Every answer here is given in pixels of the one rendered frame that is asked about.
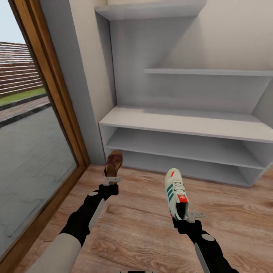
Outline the gym shoe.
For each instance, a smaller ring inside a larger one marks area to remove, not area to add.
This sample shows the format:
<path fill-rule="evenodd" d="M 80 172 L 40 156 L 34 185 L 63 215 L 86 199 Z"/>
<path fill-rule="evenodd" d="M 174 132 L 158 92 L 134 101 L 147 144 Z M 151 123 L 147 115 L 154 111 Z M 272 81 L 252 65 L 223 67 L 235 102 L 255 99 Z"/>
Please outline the gym shoe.
<path fill-rule="evenodd" d="M 168 210 L 171 219 L 186 220 L 190 202 L 184 187 L 180 171 L 176 168 L 169 169 L 165 177 L 165 190 L 168 200 Z"/>

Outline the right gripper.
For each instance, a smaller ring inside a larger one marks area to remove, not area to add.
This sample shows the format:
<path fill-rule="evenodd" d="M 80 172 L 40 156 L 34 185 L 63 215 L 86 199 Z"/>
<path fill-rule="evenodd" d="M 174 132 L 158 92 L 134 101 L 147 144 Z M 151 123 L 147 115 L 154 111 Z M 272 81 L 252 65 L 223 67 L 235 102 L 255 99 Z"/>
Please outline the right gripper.
<path fill-rule="evenodd" d="M 199 228 L 202 230 L 201 222 L 199 220 L 195 220 L 195 223 L 189 223 L 186 220 L 176 220 L 173 217 L 173 224 L 180 234 L 187 234 L 189 237 L 192 229 Z"/>

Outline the sandal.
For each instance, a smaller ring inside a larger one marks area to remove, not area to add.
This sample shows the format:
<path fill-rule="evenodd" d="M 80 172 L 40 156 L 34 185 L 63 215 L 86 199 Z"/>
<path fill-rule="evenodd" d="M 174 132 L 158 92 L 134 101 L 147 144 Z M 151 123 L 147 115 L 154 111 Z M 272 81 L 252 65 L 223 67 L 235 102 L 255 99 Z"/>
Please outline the sandal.
<path fill-rule="evenodd" d="M 114 150 L 109 156 L 107 160 L 107 164 L 105 167 L 105 176 L 106 177 L 116 177 L 119 168 L 122 165 L 123 157 L 122 153 L 119 150 Z M 115 185 L 117 182 L 112 182 L 111 185 Z"/>

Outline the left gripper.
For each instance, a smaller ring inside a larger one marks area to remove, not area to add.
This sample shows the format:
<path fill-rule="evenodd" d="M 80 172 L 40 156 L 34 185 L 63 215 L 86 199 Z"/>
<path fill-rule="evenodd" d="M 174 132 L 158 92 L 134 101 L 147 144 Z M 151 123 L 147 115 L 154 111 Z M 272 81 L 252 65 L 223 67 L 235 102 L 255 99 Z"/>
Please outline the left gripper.
<path fill-rule="evenodd" d="M 99 190 L 101 189 L 105 189 L 108 192 L 108 198 L 111 195 L 118 195 L 119 194 L 119 189 L 118 189 L 118 185 L 109 185 L 109 186 L 103 186 L 103 185 L 99 185 Z"/>

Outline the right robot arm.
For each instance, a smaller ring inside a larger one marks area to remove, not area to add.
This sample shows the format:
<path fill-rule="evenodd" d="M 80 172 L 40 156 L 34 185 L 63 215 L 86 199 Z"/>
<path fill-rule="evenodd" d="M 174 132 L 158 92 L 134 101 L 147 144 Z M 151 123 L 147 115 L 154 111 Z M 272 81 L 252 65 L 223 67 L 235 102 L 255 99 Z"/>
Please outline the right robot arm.
<path fill-rule="evenodd" d="M 195 245 L 196 255 L 201 263 L 204 273 L 239 273 L 232 269 L 218 242 L 213 236 L 202 230 L 201 222 L 195 218 L 204 218 L 203 211 L 187 211 L 186 220 L 176 220 L 173 217 L 175 229 L 180 234 L 187 234 Z"/>

